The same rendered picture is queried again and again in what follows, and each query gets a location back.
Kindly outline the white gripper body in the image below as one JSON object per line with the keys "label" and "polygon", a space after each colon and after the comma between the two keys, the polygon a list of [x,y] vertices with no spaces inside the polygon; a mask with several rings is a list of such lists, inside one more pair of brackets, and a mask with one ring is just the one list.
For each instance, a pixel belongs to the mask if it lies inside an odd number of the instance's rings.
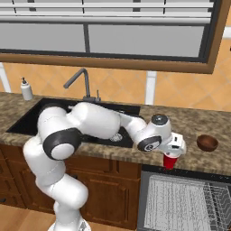
{"label": "white gripper body", "polygon": [[179,158],[182,154],[185,154],[187,151],[186,144],[182,145],[160,145],[159,151],[164,155],[170,158]]}

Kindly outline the red plastic cup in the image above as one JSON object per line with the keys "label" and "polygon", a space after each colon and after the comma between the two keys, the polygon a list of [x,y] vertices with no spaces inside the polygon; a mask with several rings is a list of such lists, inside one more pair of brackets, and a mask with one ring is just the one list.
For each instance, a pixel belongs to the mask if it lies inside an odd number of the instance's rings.
{"label": "red plastic cup", "polygon": [[167,170],[171,170],[174,167],[175,162],[177,161],[177,158],[172,158],[168,153],[165,153],[163,155],[163,166]]}

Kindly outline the brown wooden bowl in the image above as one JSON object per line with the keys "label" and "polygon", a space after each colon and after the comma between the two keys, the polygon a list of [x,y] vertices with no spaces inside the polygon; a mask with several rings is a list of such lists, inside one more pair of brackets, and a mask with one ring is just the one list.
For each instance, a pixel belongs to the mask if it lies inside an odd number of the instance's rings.
{"label": "brown wooden bowl", "polygon": [[218,140],[207,134],[202,134],[197,138],[197,146],[204,152],[213,152],[218,147]]}

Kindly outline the brown wooden cupboard door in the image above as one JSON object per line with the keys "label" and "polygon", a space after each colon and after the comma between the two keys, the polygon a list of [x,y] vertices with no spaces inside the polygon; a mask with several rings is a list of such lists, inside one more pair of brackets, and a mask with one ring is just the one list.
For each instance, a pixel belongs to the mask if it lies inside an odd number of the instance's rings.
{"label": "brown wooden cupboard door", "polygon": [[99,224],[135,230],[141,181],[141,165],[87,156],[65,161],[67,173],[78,174],[88,188],[83,218]]}
{"label": "brown wooden cupboard door", "polygon": [[0,199],[6,199],[3,205],[53,214],[54,200],[37,188],[22,147],[0,144]]}

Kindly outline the dark grey tap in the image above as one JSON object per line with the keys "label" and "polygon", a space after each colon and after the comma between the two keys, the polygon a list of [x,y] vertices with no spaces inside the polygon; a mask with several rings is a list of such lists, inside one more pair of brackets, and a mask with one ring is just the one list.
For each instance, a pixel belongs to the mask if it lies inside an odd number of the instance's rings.
{"label": "dark grey tap", "polygon": [[89,77],[88,77],[88,71],[85,68],[81,68],[78,72],[76,72],[64,85],[64,88],[69,88],[74,81],[81,75],[84,75],[85,79],[85,89],[86,89],[86,95],[82,98],[83,101],[87,102],[100,102],[101,97],[99,96],[99,91],[97,91],[97,95],[95,97],[92,97],[90,95],[90,85],[89,85]]}

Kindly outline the wood framed window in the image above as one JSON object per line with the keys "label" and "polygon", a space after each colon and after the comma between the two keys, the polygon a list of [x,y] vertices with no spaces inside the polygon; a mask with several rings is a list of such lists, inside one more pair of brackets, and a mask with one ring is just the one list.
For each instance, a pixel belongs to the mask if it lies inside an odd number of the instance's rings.
{"label": "wood framed window", "polygon": [[0,61],[211,73],[231,0],[0,0]]}

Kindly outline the black kitchen sink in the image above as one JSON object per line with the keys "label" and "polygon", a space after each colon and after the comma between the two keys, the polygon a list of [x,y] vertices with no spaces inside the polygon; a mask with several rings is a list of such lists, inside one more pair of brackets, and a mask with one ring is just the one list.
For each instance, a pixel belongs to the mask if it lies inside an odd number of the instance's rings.
{"label": "black kitchen sink", "polygon": [[[7,130],[7,133],[27,134],[27,135],[35,136],[38,132],[37,121],[38,121],[39,114],[46,106],[49,105],[61,106],[69,113],[70,108],[72,106],[75,106],[77,103],[79,103],[79,100],[44,97],[35,106],[33,106],[25,115],[23,115],[17,122],[15,122]],[[140,113],[139,106],[128,106],[128,105],[110,104],[110,103],[103,103],[103,102],[97,102],[97,105],[129,116],[139,116]],[[132,148],[134,144],[128,132],[123,127],[120,128],[116,140],[110,140],[110,139],[104,140],[84,134],[82,136],[82,141],[84,143],[96,143],[96,144],[119,146],[125,148]]]}

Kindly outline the white soap dispenser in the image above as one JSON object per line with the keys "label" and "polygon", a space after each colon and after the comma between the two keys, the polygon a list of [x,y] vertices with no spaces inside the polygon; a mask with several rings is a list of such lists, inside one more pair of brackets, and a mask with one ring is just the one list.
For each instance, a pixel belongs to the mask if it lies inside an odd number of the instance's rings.
{"label": "white soap dispenser", "polygon": [[26,81],[25,78],[22,78],[21,90],[22,90],[22,94],[23,94],[23,99],[24,100],[28,101],[28,100],[32,99],[32,87]]}

